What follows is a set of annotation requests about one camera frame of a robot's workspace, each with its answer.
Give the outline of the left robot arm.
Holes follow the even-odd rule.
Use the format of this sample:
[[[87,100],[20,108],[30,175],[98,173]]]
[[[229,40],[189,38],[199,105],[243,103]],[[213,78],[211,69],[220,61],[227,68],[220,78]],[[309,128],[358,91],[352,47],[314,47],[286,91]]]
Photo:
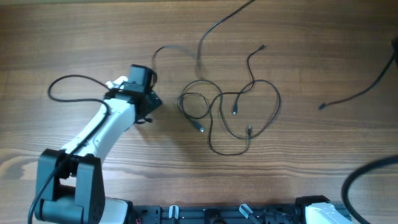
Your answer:
[[[103,85],[99,111],[77,136],[41,153],[28,223],[141,223],[131,201],[105,196],[102,164],[122,133],[152,122],[147,115],[162,104],[156,82],[153,69],[131,65],[128,77]]]

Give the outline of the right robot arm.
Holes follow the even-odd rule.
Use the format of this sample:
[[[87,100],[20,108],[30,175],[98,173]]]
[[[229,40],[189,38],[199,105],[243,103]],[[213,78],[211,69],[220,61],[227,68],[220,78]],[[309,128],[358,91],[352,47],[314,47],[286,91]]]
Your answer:
[[[398,37],[395,37],[391,41],[392,48],[394,49],[394,61],[398,66]]]

